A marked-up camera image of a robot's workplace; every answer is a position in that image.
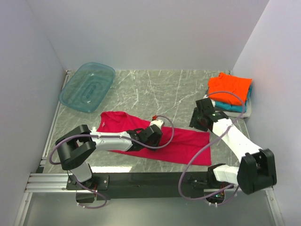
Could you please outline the magenta t-shirt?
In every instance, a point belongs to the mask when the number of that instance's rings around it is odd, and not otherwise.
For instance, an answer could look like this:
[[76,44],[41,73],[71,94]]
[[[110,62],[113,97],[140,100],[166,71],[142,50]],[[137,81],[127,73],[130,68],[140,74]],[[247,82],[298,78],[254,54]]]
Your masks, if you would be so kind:
[[[98,132],[122,132],[137,128],[146,128],[149,121],[127,114],[126,112],[103,112]],[[188,164],[192,157],[204,146],[209,144],[210,133],[197,132],[187,129],[174,129],[174,137],[171,143],[155,151],[143,148],[138,152],[116,153],[141,157],[146,159],[167,161],[172,163]]]

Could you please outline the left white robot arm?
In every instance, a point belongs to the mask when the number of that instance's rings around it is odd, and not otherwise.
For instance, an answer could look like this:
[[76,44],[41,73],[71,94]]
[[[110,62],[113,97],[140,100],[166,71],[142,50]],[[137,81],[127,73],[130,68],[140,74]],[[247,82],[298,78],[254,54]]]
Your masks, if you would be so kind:
[[156,148],[163,135],[162,127],[162,124],[152,122],[144,129],[103,133],[80,125],[56,141],[55,151],[62,169],[74,174],[81,188],[89,189],[94,177],[86,159],[95,150],[138,152],[145,147]]

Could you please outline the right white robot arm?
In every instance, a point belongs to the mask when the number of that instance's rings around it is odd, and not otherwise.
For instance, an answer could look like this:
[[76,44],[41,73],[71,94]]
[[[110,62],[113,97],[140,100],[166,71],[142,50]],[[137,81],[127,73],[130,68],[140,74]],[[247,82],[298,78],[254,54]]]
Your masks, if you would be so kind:
[[238,167],[223,163],[208,168],[206,182],[217,188],[222,182],[238,185],[252,194],[277,183],[275,156],[248,139],[224,112],[215,111],[211,99],[196,101],[190,127],[211,131],[230,148],[239,161]]

